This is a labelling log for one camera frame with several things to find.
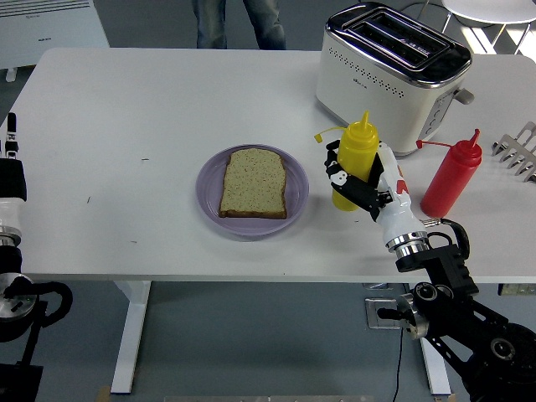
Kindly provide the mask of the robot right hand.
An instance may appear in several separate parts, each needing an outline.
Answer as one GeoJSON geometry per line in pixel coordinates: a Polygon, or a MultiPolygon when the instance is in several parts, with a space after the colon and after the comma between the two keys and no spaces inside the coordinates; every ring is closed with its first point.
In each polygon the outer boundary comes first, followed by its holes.
{"type": "Polygon", "coordinates": [[[350,174],[337,161],[340,141],[326,145],[324,163],[332,189],[341,201],[339,207],[353,204],[369,212],[383,230],[383,242],[398,257],[427,250],[424,224],[411,211],[410,194],[392,150],[380,143],[368,179],[350,174]]]}

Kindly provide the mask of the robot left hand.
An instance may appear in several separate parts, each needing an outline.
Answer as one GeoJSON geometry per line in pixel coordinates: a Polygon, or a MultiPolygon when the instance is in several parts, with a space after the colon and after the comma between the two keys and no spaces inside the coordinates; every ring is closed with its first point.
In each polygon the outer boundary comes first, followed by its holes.
{"type": "Polygon", "coordinates": [[[20,230],[20,211],[27,201],[23,163],[18,159],[17,116],[9,112],[1,154],[1,226],[20,230]]]}

